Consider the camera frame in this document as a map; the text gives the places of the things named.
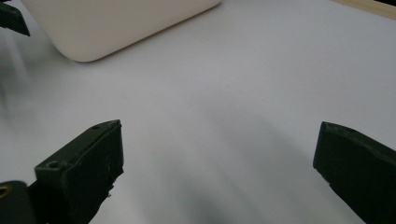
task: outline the screw hole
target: screw hole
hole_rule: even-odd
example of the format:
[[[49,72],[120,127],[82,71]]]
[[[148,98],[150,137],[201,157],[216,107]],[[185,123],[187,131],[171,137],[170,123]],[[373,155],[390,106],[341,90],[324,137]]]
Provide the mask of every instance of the screw hole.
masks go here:
[[[59,162],[57,162],[57,161],[52,161],[52,162],[47,163],[47,166],[48,166],[49,168],[55,169],[55,168],[58,168],[58,167],[59,167]]]
[[[0,199],[6,197],[12,191],[12,187],[8,185],[0,186]]]

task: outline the table surface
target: table surface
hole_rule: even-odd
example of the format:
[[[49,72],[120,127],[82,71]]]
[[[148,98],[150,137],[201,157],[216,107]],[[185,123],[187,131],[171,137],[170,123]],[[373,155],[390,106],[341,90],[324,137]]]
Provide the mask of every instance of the table surface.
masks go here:
[[[396,148],[396,22],[330,0],[223,0],[93,63],[0,30],[0,182],[120,119],[93,224],[363,223],[312,168],[320,123]]]

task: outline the white surface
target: white surface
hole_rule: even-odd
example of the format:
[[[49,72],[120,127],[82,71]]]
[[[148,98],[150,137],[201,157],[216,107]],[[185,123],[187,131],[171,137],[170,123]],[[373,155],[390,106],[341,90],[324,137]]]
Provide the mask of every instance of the white surface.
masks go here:
[[[363,223],[312,168],[323,120],[396,148],[396,22],[332,1],[224,0],[96,63],[0,30],[0,181],[121,119],[94,224]]]
[[[184,21],[220,0],[22,0],[66,57],[97,60]]]

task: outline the white container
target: white container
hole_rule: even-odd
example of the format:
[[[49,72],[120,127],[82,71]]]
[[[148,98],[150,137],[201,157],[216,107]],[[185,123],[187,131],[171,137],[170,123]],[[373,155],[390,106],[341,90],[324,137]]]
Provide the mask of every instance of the white container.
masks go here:
[[[221,0],[21,0],[55,47],[78,62],[100,59]]]

